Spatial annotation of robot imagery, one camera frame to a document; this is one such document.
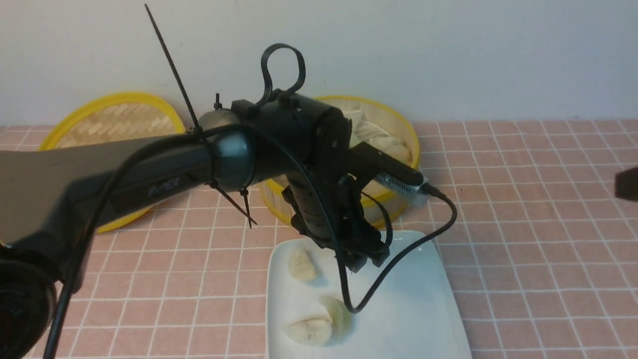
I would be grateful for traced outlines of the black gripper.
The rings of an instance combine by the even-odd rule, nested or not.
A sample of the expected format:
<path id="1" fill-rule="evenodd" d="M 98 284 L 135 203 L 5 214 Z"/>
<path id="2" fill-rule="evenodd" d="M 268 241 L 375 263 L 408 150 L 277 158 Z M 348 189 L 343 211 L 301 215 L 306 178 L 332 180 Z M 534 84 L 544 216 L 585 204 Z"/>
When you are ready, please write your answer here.
<path id="1" fill-rule="evenodd" d="M 341 178 L 332 184 L 316 179 L 316 191 L 301 172 L 285 175 L 289 184 L 283 197 L 293 209 L 292 227 L 319 246 L 341 257 L 342 264 L 357 273 L 367 262 L 381 267 L 390 255 L 389 244 L 380 230 L 365 216 L 361 196 L 355 194 L 352 179 Z"/>

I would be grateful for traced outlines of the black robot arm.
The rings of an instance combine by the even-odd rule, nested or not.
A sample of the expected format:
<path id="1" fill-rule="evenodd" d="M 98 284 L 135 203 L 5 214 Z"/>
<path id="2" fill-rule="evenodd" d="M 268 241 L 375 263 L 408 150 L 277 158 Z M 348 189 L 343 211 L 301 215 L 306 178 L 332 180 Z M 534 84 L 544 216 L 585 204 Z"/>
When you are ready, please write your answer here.
<path id="1" fill-rule="evenodd" d="M 1 153 L 1 293 L 55 295 L 82 286 L 96 227 L 207 184 L 221 193 L 289 179 L 294 225 L 358 271 L 380 266 L 389 243 L 366 223 L 362 189 L 376 161 L 348 147 L 351 123 L 335 107 L 276 89 L 265 101 L 216 105 L 203 128 L 175 136 Z"/>

